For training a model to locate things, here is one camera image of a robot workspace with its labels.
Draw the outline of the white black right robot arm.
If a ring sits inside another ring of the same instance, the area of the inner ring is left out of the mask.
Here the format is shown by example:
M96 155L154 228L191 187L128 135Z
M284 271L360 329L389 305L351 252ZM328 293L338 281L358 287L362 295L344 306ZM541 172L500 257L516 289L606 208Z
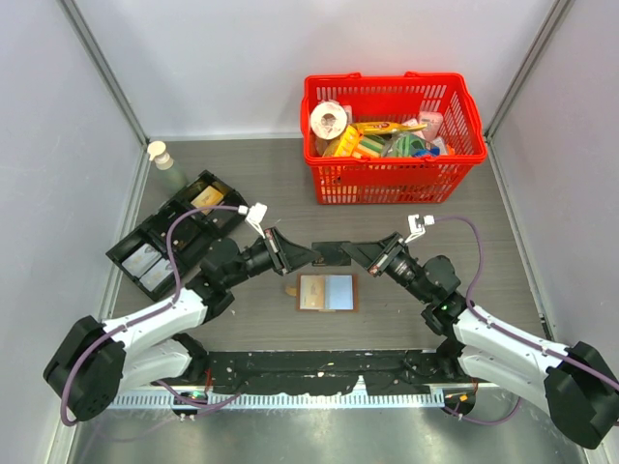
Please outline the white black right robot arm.
M460 281L446 256L420 264L398 233L341 248L370 275L389 276L425 304L426 324L454 346L436 359L445 380L467 375L512 392L589 450L618 422L618 379L593 346L582 341L566 346L492 316L459 292Z

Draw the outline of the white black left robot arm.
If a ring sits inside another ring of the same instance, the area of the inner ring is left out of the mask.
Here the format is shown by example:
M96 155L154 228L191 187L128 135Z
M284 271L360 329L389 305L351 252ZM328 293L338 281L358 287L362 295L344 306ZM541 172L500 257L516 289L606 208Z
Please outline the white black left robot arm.
M44 369L61 399L62 422L89 421L119 393L156 381L199 383L208 353L187 331L220 316L234 301L234 286L268 271L288 275L318 256L275 227L245 248L224 238L212 244L194 278L160 304L103 322L79 319Z

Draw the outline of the brown leather card holder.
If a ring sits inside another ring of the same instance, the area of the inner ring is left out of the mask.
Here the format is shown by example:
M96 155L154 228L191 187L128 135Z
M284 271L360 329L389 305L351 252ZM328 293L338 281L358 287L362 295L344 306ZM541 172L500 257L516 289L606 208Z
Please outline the brown leather card holder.
M299 280L301 276L324 276L326 280L326 304L323 310L299 308ZM295 299L296 309L305 312L353 313L359 310L358 278L356 275L298 275L294 284L286 284L285 293Z

